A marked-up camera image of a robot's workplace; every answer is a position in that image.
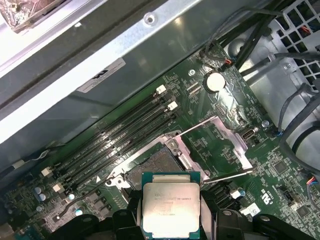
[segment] white label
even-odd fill
[[[260,213],[260,211],[260,208],[255,203],[252,203],[250,206],[240,209],[240,213],[245,216],[251,215],[252,217]]]
[[[105,69],[103,69],[97,75],[95,75],[93,78],[91,78],[89,81],[87,81],[81,87],[79,87],[77,89],[77,91],[82,92],[82,93],[89,92],[91,89],[93,89],[99,83],[103,82],[106,78],[108,78],[109,76],[114,74],[116,71],[121,69],[124,65],[126,65],[126,62],[122,58],[115,60],[111,65],[107,66]]]

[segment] metal panel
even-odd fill
[[[42,91],[42,95],[49,96],[50,102],[46,106],[43,106],[44,99],[33,98],[34,105],[28,109],[41,108],[41,111],[29,119],[26,115],[16,115],[12,118],[21,120],[17,124],[27,124],[119,56],[126,54],[123,57],[126,65],[121,70],[88,93],[75,91],[2,143],[0,145],[3,156],[1,164],[7,166],[16,161],[18,156],[29,154],[52,141],[66,142],[76,136],[93,121],[104,116],[196,50],[226,16],[244,5],[252,6],[258,2],[257,0],[169,0],[161,6],[162,8],[154,11],[159,29],[156,26],[146,25],[141,19],[129,32],[120,35],[120,38],[111,41],[57,80],[54,84],[59,85],[59,90],[50,88],[49,91]],[[191,8],[189,11],[178,17],[189,8]],[[79,116],[87,116],[87,118],[79,121]],[[3,121],[0,122],[0,129],[6,126]],[[38,126],[45,126],[48,130],[45,133],[32,134],[38,131]]]

